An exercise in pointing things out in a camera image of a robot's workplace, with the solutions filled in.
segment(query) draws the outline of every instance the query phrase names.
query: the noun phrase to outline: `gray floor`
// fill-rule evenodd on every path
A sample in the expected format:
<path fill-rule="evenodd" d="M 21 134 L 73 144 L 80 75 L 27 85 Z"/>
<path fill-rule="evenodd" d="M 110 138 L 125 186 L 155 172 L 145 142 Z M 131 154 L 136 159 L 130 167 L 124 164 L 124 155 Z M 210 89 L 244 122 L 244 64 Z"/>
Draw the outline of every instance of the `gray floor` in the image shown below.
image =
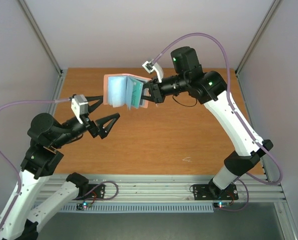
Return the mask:
<path fill-rule="evenodd" d="M 280 240 L 272 203 L 240 212 L 58 213 L 38 240 Z"/>

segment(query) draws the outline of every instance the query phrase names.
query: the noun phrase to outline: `white wall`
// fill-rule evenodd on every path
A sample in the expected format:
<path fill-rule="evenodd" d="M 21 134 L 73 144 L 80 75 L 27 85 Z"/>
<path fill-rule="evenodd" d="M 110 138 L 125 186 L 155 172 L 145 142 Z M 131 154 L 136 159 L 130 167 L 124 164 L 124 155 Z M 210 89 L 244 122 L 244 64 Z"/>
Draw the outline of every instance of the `white wall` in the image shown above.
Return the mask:
<path fill-rule="evenodd" d="M 18 100 L 49 100 L 57 73 L 17 1 L 0 0 L 0 106 Z M 46 105 L 23 105 L 0 113 L 0 147 L 20 167 L 32 118 Z M 0 157 L 0 213 L 16 176 Z"/>
<path fill-rule="evenodd" d="M 50 48 L 68 67 L 141 67 L 191 32 L 216 37 L 236 68 L 272 0 L 27 0 Z M 202 67 L 223 68 L 218 47 L 195 37 Z M 170 52 L 160 62 L 172 67 Z"/>
<path fill-rule="evenodd" d="M 240 81 L 255 128 L 274 144 L 298 227 L 298 1 L 282 1 Z"/>

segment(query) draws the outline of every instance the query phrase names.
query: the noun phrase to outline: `brown wooden surface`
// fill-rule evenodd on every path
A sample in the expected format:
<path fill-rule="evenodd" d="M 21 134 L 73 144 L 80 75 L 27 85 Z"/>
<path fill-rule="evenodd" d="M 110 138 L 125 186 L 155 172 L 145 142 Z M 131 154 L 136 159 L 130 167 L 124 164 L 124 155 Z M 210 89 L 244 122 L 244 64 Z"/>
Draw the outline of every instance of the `brown wooden surface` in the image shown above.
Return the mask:
<path fill-rule="evenodd" d="M 224 69 L 215 70 L 226 79 Z M 164 72 L 165 76 L 175 74 L 171 68 L 164 69 Z M 72 94 L 102 95 L 103 75 L 120 73 L 152 77 L 142 68 L 70 68 L 61 98 Z M 233 71 L 231 79 L 235 102 L 246 115 Z M 187 93 L 176 99 L 185 105 L 195 103 Z M 200 104 L 195 107 L 180 106 L 169 96 L 158 107 L 150 102 L 147 109 L 127 110 L 126 106 L 113 108 L 101 105 L 90 119 L 96 120 L 116 112 L 121 117 L 105 139 L 93 139 L 86 133 L 81 140 L 61 149 L 64 158 L 57 167 L 57 173 L 213 175 L 234 150 L 218 121 Z M 59 122 L 72 116 L 69 103 L 58 105 L 55 117 Z M 263 173 L 259 164 L 251 172 Z"/>

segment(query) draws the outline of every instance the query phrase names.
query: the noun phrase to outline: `purple cable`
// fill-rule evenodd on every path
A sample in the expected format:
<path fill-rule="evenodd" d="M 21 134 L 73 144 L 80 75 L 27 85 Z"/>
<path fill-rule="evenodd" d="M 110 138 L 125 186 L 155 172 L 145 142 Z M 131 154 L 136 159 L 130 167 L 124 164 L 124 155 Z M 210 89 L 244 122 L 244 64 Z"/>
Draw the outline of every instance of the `purple cable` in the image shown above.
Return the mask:
<path fill-rule="evenodd" d="M 103 181 L 101 183 L 99 183 L 98 185 L 96 185 L 94 188 L 92 188 L 90 191 L 88 191 L 86 194 L 84 194 L 84 196 L 79 196 L 73 200 L 79 200 L 87 195 L 89 195 L 91 192 L 94 191 L 94 189 L 98 188 L 100 185 L 102 184 L 113 184 L 115 186 L 115 188 L 117 189 L 115 194 L 111 197 L 108 197 L 108 198 L 96 198 L 95 200 L 101 200 L 101 201 L 108 201 L 108 200 L 112 200 L 113 198 L 115 198 L 118 194 L 119 194 L 119 186 L 114 182 L 114 181 Z"/>
<path fill-rule="evenodd" d="M 201 37 L 206 37 L 208 39 L 211 39 L 212 41 L 214 41 L 218 46 L 219 48 L 221 49 L 222 51 L 222 54 L 223 54 L 223 57 L 224 57 L 224 61 L 225 61 L 225 67 L 226 67 L 226 70 L 227 70 L 227 100 L 229 102 L 229 105 L 231 107 L 231 109 L 233 110 L 233 112 L 235 113 L 235 115 L 237 116 L 237 118 L 239 119 L 239 121 L 241 122 L 241 124 L 243 125 L 243 127 L 245 128 L 245 130 L 247 131 L 247 133 L 249 134 L 249 136 L 251 137 L 251 139 L 253 141 L 255 141 L 255 143 L 257 144 L 257 146 L 262 149 L 271 159 L 272 161 L 274 162 L 274 164 L 277 166 L 278 170 L 279 170 L 279 178 L 277 181 L 271 181 L 271 182 L 267 182 L 267 181 L 263 181 L 259 178 L 257 178 L 256 176 L 250 174 L 250 173 L 246 173 L 247 175 L 249 175 L 250 177 L 252 177 L 253 179 L 259 181 L 260 183 L 263 183 L 263 184 L 266 184 L 266 185 L 277 185 L 281 182 L 282 178 L 283 178 L 283 173 L 282 173 L 282 169 L 281 169 L 281 166 L 280 164 L 277 162 L 277 160 L 275 159 L 275 157 L 267 150 L 265 149 L 261 144 L 259 144 L 257 141 L 256 141 L 256 138 L 254 137 L 254 135 L 252 134 L 252 132 L 249 130 L 249 128 L 247 127 L 247 125 L 244 123 L 242 117 L 240 116 L 240 114 L 235 110 L 235 107 L 230 99 L 230 89 L 231 89 L 231 78 L 230 78 L 230 67 L 229 67 L 229 60 L 228 60 L 228 56 L 224 50 L 224 47 L 221 45 L 221 43 L 215 39 L 214 37 L 208 35 L 208 34 L 205 34 L 205 33 L 201 33 L 201 32 L 193 32 L 193 33 L 189 33 L 189 34 L 186 34 L 182 37 L 179 37 L 178 39 L 176 39 L 175 41 L 173 41 L 171 44 L 169 44 L 153 61 L 152 63 L 155 64 L 173 45 L 175 45 L 176 43 L 178 43 L 179 41 L 183 40 L 183 39 L 186 39 L 188 37 L 193 37 L 193 36 L 201 36 Z"/>
<path fill-rule="evenodd" d="M 0 111 L 2 111 L 3 109 L 6 109 L 8 107 L 14 106 L 14 105 L 19 105 L 19 104 L 58 104 L 58 103 L 64 103 L 64 102 L 68 102 L 70 101 L 69 98 L 66 99 L 59 99 L 59 100 L 28 100 L 28 101 L 15 101 L 15 102 L 11 102 L 8 104 L 5 104 L 3 106 L 0 106 Z M 22 189 L 22 180 L 20 177 L 20 174 L 17 170 L 17 168 L 14 166 L 14 164 L 2 153 L 2 151 L 0 150 L 0 155 L 5 159 L 6 163 L 11 167 L 11 169 L 16 173 L 17 179 L 18 179 L 18 189 L 17 189 L 17 195 L 14 196 L 9 208 L 7 209 L 4 217 L 2 218 L 2 221 L 0 223 L 0 229 L 2 229 L 6 219 L 8 218 L 16 200 L 19 197 L 19 194 L 21 192 Z"/>
<path fill-rule="evenodd" d="M 238 179 L 237 181 L 242 183 L 242 185 L 245 188 L 245 192 L 247 193 L 247 201 L 245 202 L 245 205 L 243 205 L 243 207 L 241 207 L 239 209 L 218 208 L 219 210 L 223 210 L 223 211 L 227 211 L 227 212 L 238 212 L 238 211 L 244 210 L 248 206 L 248 204 L 249 204 L 249 191 L 248 191 L 247 185 L 243 181 L 241 181 L 240 179 Z"/>

